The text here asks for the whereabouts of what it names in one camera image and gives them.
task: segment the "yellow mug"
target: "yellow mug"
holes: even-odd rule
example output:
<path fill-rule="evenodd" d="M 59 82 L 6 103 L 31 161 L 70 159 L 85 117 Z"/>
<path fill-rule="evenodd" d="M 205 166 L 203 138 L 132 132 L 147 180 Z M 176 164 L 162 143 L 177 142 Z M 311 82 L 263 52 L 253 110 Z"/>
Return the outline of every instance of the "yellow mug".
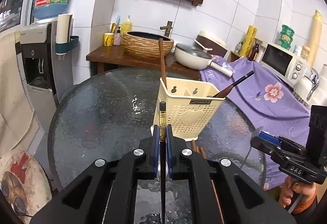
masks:
<path fill-rule="evenodd" d="M 113 33 L 104 34 L 104 46 L 113 46 Z"/>

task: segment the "heart shape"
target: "heart shape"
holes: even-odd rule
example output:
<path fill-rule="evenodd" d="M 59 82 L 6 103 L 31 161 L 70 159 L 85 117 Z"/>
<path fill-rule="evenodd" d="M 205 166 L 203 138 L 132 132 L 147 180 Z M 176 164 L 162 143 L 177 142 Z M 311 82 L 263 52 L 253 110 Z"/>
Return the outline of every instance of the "heart shape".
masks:
<path fill-rule="evenodd" d="M 180 121 L 184 125 L 190 125 L 190 124 L 195 123 L 196 121 L 200 120 L 203 115 L 204 115 L 204 111 L 202 111 L 202 110 L 197 110 L 197 111 L 187 110 L 187 111 L 184 111 L 182 113 L 182 115 L 180 116 Z"/>

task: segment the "red bow pattern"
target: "red bow pattern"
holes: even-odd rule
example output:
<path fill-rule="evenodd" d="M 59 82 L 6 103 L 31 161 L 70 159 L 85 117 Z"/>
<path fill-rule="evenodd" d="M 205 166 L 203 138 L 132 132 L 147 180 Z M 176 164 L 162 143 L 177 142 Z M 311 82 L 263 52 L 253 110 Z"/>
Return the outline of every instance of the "red bow pattern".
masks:
<path fill-rule="evenodd" d="M 26 155 L 26 153 L 24 153 L 24 155 L 22 156 L 22 159 L 19 162 L 19 164 L 17 165 L 17 161 L 16 161 L 16 163 L 14 163 L 10 168 L 10 171 L 12 173 L 14 173 L 21 180 L 21 182 L 23 184 L 25 183 L 25 171 L 26 171 L 26 169 L 22 169 L 22 167 L 23 167 L 23 165 L 26 163 L 26 161 L 28 159 L 29 159 L 29 156 Z"/>

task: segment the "bronze faucet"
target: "bronze faucet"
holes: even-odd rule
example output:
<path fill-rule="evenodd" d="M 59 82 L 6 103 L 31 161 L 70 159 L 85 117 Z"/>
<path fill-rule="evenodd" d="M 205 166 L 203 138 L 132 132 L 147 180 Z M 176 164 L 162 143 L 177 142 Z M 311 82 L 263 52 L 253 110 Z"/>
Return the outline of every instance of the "bronze faucet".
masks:
<path fill-rule="evenodd" d="M 168 23 L 165 27 L 160 27 L 161 30 L 164 30 L 164 29 L 166 30 L 165 37 L 169 37 L 172 26 L 173 26 L 173 22 L 168 21 Z"/>

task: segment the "yellow dish soap bottle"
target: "yellow dish soap bottle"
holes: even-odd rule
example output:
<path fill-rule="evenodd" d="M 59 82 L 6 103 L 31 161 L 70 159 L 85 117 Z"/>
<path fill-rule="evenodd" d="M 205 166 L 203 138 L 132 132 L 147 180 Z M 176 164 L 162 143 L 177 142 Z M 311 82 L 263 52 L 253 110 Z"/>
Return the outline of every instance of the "yellow dish soap bottle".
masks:
<path fill-rule="evenodd" d="M 132 30 L 132 22 L 130 21 L 130 16 L 128 16 L 128 19 L 126 22 L 124 22 L 120 28 L 121 34 L 124 34 L 125 32 L 129 32 Z"/>

